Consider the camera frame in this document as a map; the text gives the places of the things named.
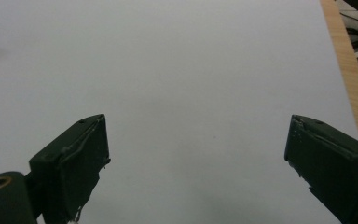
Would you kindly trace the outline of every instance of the light brown wood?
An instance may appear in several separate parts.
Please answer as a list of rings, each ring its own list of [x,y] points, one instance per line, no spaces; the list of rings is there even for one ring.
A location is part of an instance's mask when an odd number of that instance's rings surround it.
[[[334,0],[320,0],[358,127],[358,62]]]

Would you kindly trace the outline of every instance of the wire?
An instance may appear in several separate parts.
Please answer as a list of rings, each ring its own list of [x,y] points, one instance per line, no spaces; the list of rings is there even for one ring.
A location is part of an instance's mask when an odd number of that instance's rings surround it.
[[[341,15],[344,16],[344,17],[350,18],[350,19],[352,19],[352,20],[354,20],[354,21],[358,21],[358,19],[356,19],[356,18],[354,18],[354,17],[352,17],[352,16],[349,16],[349,15],[346,15],[346,14],[344,14],[344,13],[342,13],[342,12],[340,12],[339,14],[341,14]]]

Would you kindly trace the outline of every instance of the white table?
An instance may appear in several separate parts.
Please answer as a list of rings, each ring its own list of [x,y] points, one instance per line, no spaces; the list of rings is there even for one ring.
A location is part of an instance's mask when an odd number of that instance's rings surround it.
[[[319,1],[0,1],[0,173],[99,113],[81,223],[339,223],[283,160],[292,114],[358,138]]]

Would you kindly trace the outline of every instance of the black plastic part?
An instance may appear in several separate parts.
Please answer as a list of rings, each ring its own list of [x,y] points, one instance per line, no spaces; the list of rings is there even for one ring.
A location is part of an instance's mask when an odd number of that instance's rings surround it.
[[[284,158],[342,223],[358,223],[357,140],[319,120],[293,115]]]
[[[18,172],[0,174],[0,224],[35,224],[24,176]]]
[[[30,160],[34,214],[41,212],[46,223],[75,220],[109,162],[104,115],[75,123]]]

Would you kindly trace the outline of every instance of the white surface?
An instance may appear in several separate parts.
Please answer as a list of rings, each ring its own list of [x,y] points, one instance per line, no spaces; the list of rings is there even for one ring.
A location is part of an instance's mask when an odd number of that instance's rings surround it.
[[[81,223],[338,223],[292,114],[358,137],[319,1],[0,1],[0,172],[104,113]]]

